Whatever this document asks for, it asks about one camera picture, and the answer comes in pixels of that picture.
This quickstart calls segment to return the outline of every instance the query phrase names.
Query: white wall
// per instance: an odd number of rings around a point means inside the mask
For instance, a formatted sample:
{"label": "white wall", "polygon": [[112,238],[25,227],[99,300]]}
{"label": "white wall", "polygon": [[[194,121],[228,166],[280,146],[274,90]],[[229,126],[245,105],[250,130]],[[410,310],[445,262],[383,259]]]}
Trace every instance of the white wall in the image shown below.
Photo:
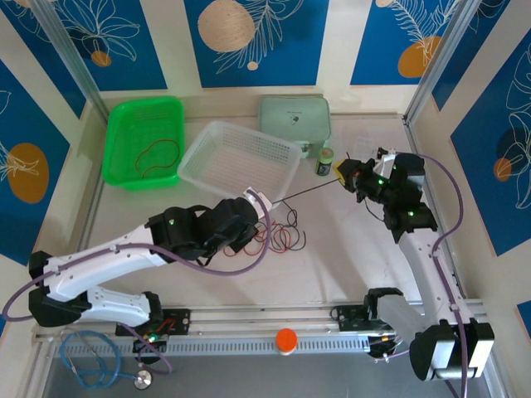
{"label": "white wall", "polygon": [[[456,267],[469,297],[481,298],[516,396],[529,396],[531,342],[516,305],[531,299],[531,240],[496,257],[450,136],[476,99],[529,30],[529,0],[512,0],[452,96],[439,113],[429,100],[414,123],[422,153],[442,161],[456,177],[465,199],[465,219],[451,238]],[[457,200],[444,174],[429,167],[435,196],[447,226],[457,219]]]}
{"label": "white wall", "polygon": [[[75,249],[79,238],[80,216],[83,213],[80,209],[86,207],[99,173],[105,126],[88,105],[81,119],[74,115],[1,12],[0,37],[0,59],[71,145],[35,246],[35,250],[65,254]],[[3,307],[30,278],[26,267],[2,255],[0,271],[0,306]],[[16,301],[11,314],[28,314],[27,295]],[[2,397],[11,398],[17,392],[32,346],[33,324],[33,321],[9,323],[4,329],[0,340]]]}
{"label": "white wall", "polygon": [[415,85],[350,86],[372,2],[329,0],[316,86],[202,89],[183,0],[141,0],[168,91],[115,91],[103,97],[113,108],[124,99],[168,92],[183,100],[188,117],[255,116],[261,96],[293,94],[324,95],[335,114],[403,113]]}

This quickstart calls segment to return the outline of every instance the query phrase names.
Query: orange circle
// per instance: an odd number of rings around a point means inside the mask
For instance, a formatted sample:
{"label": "orange circle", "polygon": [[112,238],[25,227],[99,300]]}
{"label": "orange circle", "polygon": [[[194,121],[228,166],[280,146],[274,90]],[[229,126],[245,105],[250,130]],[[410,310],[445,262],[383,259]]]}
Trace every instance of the orange circle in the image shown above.
{"label": "orange circle", "polygon": [[9,152],[7,173],[13,194],[25,203],[38,203],[46,194],[50,171],[46,155],[32,143],[19,143]]}
{"label": "orange circle", "polygon": [[428,62],[439,46],[439,41],[441,41],[439,36],[429,36],[422,41],[411,44],[400,56],[398,72],[404,77],[422,77]]}
{"label": "orange circle", "polygon": [[90,54],[90,58],[92,62],[94,62],[97,66],[101,66],[102,68],[109,66],[112,62],[109,54],[100,50],[96,50]]}
{"label": "orange circle", "polygon": [[506,158],[500,158],[494,164],[494,176],[501,182],[509,180],[511,177],[511,162]]}
{"label": "orange circle", "polygon": [[276,334],[276,346],[280,352],[293,352],[298,342],[297,333],[291,329],[282,329]]}

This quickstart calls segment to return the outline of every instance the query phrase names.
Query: beige circle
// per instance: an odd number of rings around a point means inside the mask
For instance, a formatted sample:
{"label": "beige circle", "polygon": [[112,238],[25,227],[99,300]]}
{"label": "beige circle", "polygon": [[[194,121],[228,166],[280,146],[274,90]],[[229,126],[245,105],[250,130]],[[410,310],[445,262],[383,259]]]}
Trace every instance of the beige circle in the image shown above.
{"label": "beige circle", "polygon": [[375,3],[379,7],[387,7],[390,6],[392,2],[395,0],[375,0]]}
{"label": "beige circle", "polygon": [[216,0],[203,10],[197,21],[199,35],[217,52],[238,51],[255,36],[251,14],[234,0]]}
{"label": "beige circle", "polygon": [[247,69],[248,70],[257,70],[258,69],[258,63],[254,62],[254,61],[249,62],[247,64]]}
{"label": "beige circle", "polygon": [[[13,0],[14,2],[17,2],[18,4],[20,4],[21,6],[25,7],[25,8],[30,8],[30,5],[29,3],[27,2],[27,0]],[[48,2],[56,2],[57,0],[48,0]]]}

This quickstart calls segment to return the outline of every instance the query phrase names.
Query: green jar lid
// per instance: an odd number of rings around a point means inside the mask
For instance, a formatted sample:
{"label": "green jar lid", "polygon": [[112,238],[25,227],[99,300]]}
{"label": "green jar lid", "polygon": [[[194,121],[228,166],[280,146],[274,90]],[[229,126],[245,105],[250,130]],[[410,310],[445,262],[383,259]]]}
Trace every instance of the green jar lid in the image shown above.
{"label": "green jar lid", "polygon": [[319,161],[330,163],[334,159],[334,151],[331,148],[323,148],[319,151]]}

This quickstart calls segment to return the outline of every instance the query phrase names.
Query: light green container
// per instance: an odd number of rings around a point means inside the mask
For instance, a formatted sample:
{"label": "light green container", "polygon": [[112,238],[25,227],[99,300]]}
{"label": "light green container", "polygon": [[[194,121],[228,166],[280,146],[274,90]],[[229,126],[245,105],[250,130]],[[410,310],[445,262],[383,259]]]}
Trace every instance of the light green container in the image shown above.
{"label": "light green container", "polygon": [[329,144],[330,109],[323,97],[265,97],[259,118],[262,133],[297,143],[303,158],[317,158]]}
{"label": "light green container", "polygon": [[175,97],[125,102],[112,110],[102,174],[131,191],[171,187],[185,151],[184,109]]}

